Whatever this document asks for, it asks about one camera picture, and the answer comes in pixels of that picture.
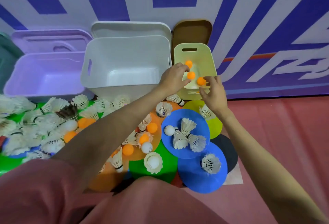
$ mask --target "bin lid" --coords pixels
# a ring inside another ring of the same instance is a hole
[[[174,64],[174,49],[181,43],[208,44],[212,25],[205,19],[182,20],[172,31],[171,60]]]
[[[80,29],[15,31],[12,41],[25,53],[84,52],[93,38]]]
[[[138,37],[161,35],[171,43],[171,30],[162,22],[148,21],[96,21],[92,25],[92,36],[103,37]]]

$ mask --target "purple bin lid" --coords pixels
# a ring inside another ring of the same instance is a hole
[[[11,38],[25,54],[84,52],[93,39],[80,29],[16,31]]]

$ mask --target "hand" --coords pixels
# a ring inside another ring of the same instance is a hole
[[[177,63],[172,67],[168,68],[161,76],[159,87],[168,97],[172,94],[177,93],[180,89],[191,82],[190,79],[182,80],[184,72],[189,72],[190,69],[187,65]]]
[[[199,87],[200,95],[208,108],[222,120],[230,113],[222,81],[219,76],[205,76],[204,79],[207,81],[206,85],[210,85],[210,92],[207,94],[202,87]]]

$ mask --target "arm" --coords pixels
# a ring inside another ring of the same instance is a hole
[[[205,77],[210,92],[200,88],[206,105],[223,122],[245,169],[279,223],[316,223],[326,217],[292,175],[266,151],[227,106],[220,77]]]
[[[52,159],[71,164],[80,178],[80,189],[85,189],[109,156],[147,114],[159,102],[175,94],[190,82],[190,80],[182,81],[185,71],[189,71],[189,68],[181,63],[167,69],[163,73],[159,85],[150,93],[81,131]]]

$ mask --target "left hand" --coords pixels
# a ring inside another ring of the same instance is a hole
[[[163,90],[166,97],[177,93],[180,89],[191,82],[190,79],[182,80],[184,72],[189,72],[187,65],[177,63],[168,68],[161,76],[159,88]]]

